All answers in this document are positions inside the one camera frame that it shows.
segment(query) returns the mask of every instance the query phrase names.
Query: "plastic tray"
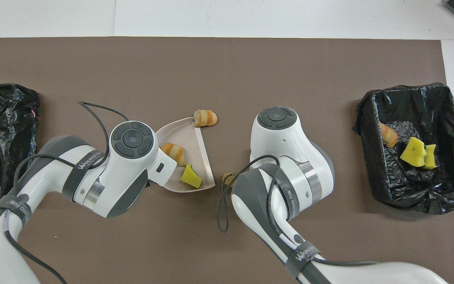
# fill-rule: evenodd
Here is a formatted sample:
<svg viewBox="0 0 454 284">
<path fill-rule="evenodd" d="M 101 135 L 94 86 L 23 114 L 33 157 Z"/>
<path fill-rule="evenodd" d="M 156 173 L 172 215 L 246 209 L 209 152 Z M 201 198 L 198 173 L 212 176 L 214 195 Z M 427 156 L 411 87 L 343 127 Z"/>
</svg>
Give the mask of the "plastic tray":
<svg viewBox="0 0 454 284">
<path fill-rule="evenodd" d="M 196 192 L 215 186 L 201 129 L 194 126 L 193 117 L 171 122 L 155 134 L 159 141 L 159 147 L 168 142 L 183 147 L 187 164 L 191 164 L 197 176 L 202 178 L 201 186 L 196 189 L 181 181 L 185 168 L 177 166 L 169 181 L 164 185 L 166 189 L 172 192 Z"/>
</svg>

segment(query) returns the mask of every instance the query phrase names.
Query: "sponge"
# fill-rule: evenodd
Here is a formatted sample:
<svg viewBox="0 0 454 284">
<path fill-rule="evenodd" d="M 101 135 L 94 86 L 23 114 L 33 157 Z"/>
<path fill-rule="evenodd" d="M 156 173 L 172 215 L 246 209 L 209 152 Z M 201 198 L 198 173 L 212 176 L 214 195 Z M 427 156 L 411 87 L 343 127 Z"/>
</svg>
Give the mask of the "sponge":
<svg viewBox="0 0 454 284">
<path fill-rule="evenodd" d="M 197 189 L 201 186 L 202 183 L 202 178 L 197 176 L 195 171 L 192 169 L 191 164 L 187 164 L 187 166 L 185 167 L 185 171 L 183 172 L 181 180 Z"/>
<path fill-rule="evenodd" d="M 423 168 L 427 170 L 437 168 L 434 156 L 435 144 L 425 145 L 425 151 L 427 151 L 427 156 L 425 156 L 425 165 Z"/>
<path fill-rule="evenodd" d="M 421 167 L 425 165 L 425 156 L 427 152 L 425 151 L 425 144 L 421 142 L 418 138 L 411 137 L 407 144 L 406 149 L 400 155 L 400 159 L 409 163 L 409 165 L 415 167 Z"/>
</svg>

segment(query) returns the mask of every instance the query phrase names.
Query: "circular button panel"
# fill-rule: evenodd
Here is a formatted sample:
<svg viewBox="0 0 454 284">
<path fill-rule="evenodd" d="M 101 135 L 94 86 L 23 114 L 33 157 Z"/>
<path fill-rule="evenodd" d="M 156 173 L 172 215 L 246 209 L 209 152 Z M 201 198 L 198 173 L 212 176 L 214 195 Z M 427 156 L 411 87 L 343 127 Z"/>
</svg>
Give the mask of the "circular button panel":
<svg viewBox="0 0 454 284">
<path fill-rule="evenodd" d="M 152 131 L 141 122 L 124 122 L 113 131 L 112 144 L 115 152 L 122 157 L 141 158 L 153 147 Z"/>
<path fill-rule="evenodd" d="M 257 120 L 264 128 L 281 130 L 292 126 L 297 121 L 297 113 L 286 106 L 273 106 L 261 111 Z"/>
</svg>

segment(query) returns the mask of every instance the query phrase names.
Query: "food item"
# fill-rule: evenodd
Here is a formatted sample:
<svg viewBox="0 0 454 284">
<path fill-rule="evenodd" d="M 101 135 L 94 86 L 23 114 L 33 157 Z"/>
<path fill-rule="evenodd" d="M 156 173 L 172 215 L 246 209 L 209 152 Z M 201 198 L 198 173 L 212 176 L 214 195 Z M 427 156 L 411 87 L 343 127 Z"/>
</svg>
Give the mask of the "food item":
<svg viewBox="0 0 454 284">
<path fill-rule="evenodd" d="M 234 174 L 232 174 L 232 172 L 227 172 L 227 173 L 223 174 L 223 176 L 222 176 L 222 181 L 224 181 L 224 182 L 223 182 L 224 185 L 229 185 L 229 183 L 231 183 L 231 181 L 232 181 L 233 179 L 234 179 Z M 236 183 L 236 182 L 233 182 L 232 185 L 230 186 L 230 188 L 233 188 L 235 183 Z"/>
<path fill-rule="evenodd" d="M 383 144 L 388 148 L 392 148 L 397 143 L 397 133 L 390 127 L 384 125 L 380 122 L 381 128 L 381 138 L 383 139 Z"/>
<path fill-rule="evenodd" d="M 197 189 L 201 186 L 202 183 L 202 178 L 197 176 L 195 171 L 192 169 L 191 164 L 187 164 L 187 166 L 185 167 L 185 172 L 183 172 L 181 180 Z"/>
<path fill-rule="evenodd" d="M 427 156 L 425 156 L 425 165 L 423 166 L 424 169 L 431 170 L 437 168 L 437 165 L 435 164 L 434 150 L 435 144 L 425 145 Z"/>
<path fill-rule="evenodd" d="M 425 144 L 421 142 L 418 138 L 411 137 L 407 144 L 406 149 L 400 155 L 400 159 L 409 163 L 409 165 L 415 167 L 421 167 L 425 165 L 425 156 L 427 152 L 425 151 Z"/>
<path fill-rule="evenodd" d="M 194 126 L 212 126 L 216 124 L 218 117 L 211 110 L 196 110 L 194 113 Z"/>
<path fill-rule="evenodd" d="M 180 167 L 184 167 L 187 163 L 185 161 L 184 149 L 178 145 L 175 145 L 171 142 L 164 144 L 161 147 L 162 151 L 175 160 Z"/>
</svg>

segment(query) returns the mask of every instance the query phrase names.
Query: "control button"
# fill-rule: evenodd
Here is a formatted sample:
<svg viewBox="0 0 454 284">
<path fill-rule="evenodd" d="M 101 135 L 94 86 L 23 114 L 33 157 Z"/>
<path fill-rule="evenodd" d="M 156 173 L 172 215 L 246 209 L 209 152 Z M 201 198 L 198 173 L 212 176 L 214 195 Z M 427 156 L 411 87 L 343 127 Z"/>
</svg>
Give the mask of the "control button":
<svg viewBox="0 0 454 284">
<path fill-rule="evenodd" d="M 137 148 L 143 143 L 143 136 L 139 131 L 130 130 L 124 134 L 124 144 L 130 148 Z"/>
<path fill-rule="evenodd" d="M 272 127 L 272 124 L 274 124 L 274 122 L 272 122 L 272 120 L 270 120 L 269 118 L 267 118 L 267 115 L 266 114 L 263 114 L 263 115 L 259 115 L 258 117 L 258 121 L 267 126 L 267 127 Z"/>
<path fill-rule="evenodd" d="M 115 131 L 113 134 L 113 140 L 119 140 L 122 137 L 122 133 L 129 129 L 129 126 L 127 124 L 122 124 L 119 126 L 119 128 Z"/>
<path fill-rule="evenodd" d="M 146 138 L 143 145 L 138 148 L 138 154 L 141 156 L 145 156 L 150 151 L 150 148 L 152 148 L 152 144 L 153 144 L 153 139 Z"/>
<path fill-rule="evenodd" d="M 281 121 L 287 117 L 287 114 L 281 108 L 273 108 L 267 113 L 267 117 L 272 121 Z"/>
<path fill-rule="evenodd" d="M 294 235 L 294 241 L 295 241 L 297 244 L 302 244 L 302 243 L 304 243 L 304 239 L 303 239 L 300 235 L 298 235 L 298 234 L 295 234 L 295 235 Z"/>
<path fill-rule="evenodd" d="M 285 128 L 285 126 L 287 126 L 287 125 L 288 125 L 288 121 L 278 121 L 278 122 L 276 122 L 276 127 L 277 127 L 277 128 L 283 129 L 283 128 Z"/>
<path fill-rule="evenodd" d="M 115 144 L 115 149 L 117 149 L 122 156 L 124 155 L 128 157 L 134 156 L 134 151 L 126 148 L 122 143 Z"/>
<path fill-rule="evenodd" d="M 144 135 L 152 134 L 152 131 L 150 130 L 150 128 L 148 126 L 142 124 L 141 122 L 133 122 L 132 126 L 134 129 L 141 131 Z"/>
</svg>

